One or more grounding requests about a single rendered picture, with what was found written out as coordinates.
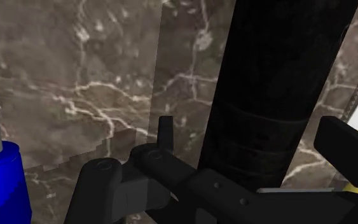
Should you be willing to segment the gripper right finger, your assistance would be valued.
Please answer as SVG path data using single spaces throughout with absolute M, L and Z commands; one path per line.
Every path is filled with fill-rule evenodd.
M 313 146 L 354 187 L 358 187 L 358 130 L 335 116 L 323 116 Z M 358 202 L 340 224 L 358 224 Z

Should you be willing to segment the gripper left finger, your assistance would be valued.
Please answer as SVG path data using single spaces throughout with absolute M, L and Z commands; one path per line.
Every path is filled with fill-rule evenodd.
M 173 155 L 172 116 L 161 116 L 156 143 L 136 146 L 129 160 L 97 158 L 80 170 L 64 224 L 124 224 L 146 212 L 157 224 L 195 224 L 195 211 L 172 195 L 195 169 Z

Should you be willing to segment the tall black ribbed cylinder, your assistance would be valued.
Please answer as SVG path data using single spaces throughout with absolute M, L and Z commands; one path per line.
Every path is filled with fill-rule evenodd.
M 199 169 L 279 187 L 358 0 L 236 0 Z

